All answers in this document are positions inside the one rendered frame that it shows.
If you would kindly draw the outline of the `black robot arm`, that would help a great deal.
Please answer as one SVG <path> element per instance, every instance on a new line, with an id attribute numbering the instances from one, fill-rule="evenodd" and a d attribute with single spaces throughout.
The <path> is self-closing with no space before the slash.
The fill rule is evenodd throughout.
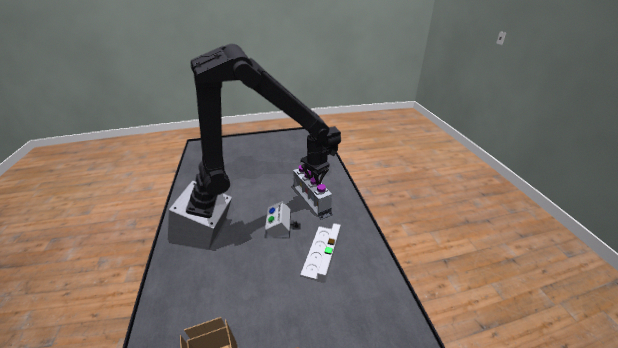
<path id="1" fill-rule="evenodd" d="M 186 207 L 187 214 L 211 218 L 216 203 L 215 196 L 212 195 L 223 194 L 230 187 L 229 178 L 224 170 L 222 149 L 221 88 L 223 81 L 240 80 L 247 87 L 251 89 L 254 87 L 254 91 L 299 123 L 311 135 L 307 136 L 307 150 L 310 153 L 322 150 L 320 165 L 327 162 L 328 155 L 335 156 L 338 151 L 341 132 L 337 127 L 328 127 L 317 115 L 324 123 L 319 120 L 305 104 L 256 61 L 248 58 L 238 45 L 221 46 L 192 59 L 191 69 L 196 86 L 204 164 L 202 161 L 199 164 L 200 173 L 196 174 L 196 184 L 194 184 Z"/>

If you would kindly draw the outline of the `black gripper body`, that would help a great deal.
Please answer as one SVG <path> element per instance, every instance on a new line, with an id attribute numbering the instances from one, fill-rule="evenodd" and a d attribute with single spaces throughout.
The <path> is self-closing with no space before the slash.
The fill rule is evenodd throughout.
<path id="1" fill-rule="evenodd" d="M 309 170 L 310 172 L 312 172 L 315 175 L 318 175 L 322 172 L 325 171 L 324 168 L 328 168 L 330 163 L 325 162 L 323 164 L 320 165 L 320 156 L 321 156 L 321 152 L 311 152 L 307 150 L 307 156 L 303 157 L 300 159 L 301 162 L 303 162 L 305 164 L 305 168 L 307 170 Z M 318 172 L 318 173 L 317 173 Z"/>

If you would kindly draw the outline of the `white button housing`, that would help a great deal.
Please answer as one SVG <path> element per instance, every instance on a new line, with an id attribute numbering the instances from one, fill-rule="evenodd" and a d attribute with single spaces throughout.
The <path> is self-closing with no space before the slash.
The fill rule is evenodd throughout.
<path id="1" fill-rule="evenodd" d="M 293 229 L 300 229 L 300 223 L 291 220 L 290 208 L 284 201 L 268 208 L 265 228 L 267 238 L 290 238 L 290 225 L 294 225 Z"/>

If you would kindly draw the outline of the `white tray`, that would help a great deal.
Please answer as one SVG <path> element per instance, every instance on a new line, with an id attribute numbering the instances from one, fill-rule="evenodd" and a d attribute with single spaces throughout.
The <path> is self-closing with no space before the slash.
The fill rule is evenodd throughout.
<path id="1" fill-rule="evenodd" d="M 339 229 L 340 225 L 338 224 L 333 224 L 332 229 L 318 228 L 301 272 L 302 277 L 325 283 L 330 268 L 329 261 L 333 257 L 338 241 L 339 235 L 337 237 L 337 234 Z"/>

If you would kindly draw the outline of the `brown cardboard box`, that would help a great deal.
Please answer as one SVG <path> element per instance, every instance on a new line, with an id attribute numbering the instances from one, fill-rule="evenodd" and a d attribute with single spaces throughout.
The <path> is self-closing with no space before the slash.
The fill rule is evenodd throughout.
<path id="1" fill-rule="evenodd" d="M 181 348 L 238 348 L 236 347 L 237 342 L 231 332 L 231 329 L 227 321 L 225 322 L 227 328 L 225 327 L 222 318 L 219 317 L 214 320 L 184 329 L 190 339 L 187 340 L 186 343 L 180 335 Z"/>

